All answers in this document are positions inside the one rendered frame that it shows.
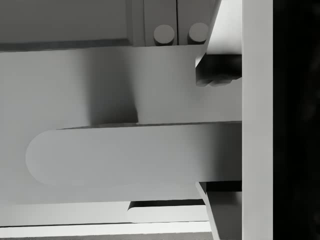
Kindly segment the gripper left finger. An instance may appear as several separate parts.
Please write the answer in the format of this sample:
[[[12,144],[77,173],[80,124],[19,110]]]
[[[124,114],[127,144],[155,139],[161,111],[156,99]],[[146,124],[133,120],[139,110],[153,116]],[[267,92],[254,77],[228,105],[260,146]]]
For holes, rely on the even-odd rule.
[[[223,86],[242,77],[242,0],[211,0],[208,32],[195,58],[199,87]]]

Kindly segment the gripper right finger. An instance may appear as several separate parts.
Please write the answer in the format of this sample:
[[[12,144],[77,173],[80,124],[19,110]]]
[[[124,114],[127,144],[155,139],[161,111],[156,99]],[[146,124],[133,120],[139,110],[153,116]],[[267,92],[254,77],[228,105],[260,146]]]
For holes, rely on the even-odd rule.
[[[242,240],[242,181],[196,182],[213,240]]]

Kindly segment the white cabinet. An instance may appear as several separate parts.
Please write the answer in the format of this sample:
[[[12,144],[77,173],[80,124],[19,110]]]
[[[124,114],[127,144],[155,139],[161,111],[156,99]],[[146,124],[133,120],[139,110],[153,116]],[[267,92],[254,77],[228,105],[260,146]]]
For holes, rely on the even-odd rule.
[[[211,0],[0,0],[0,53],[198,46],[196,68],[210,16]],[[7,237],[5,228],[18,236],[18,228],[27,226],[145,222],[140,212],[128,208],[130,202],[199,198],[1,203],[0,238]]]

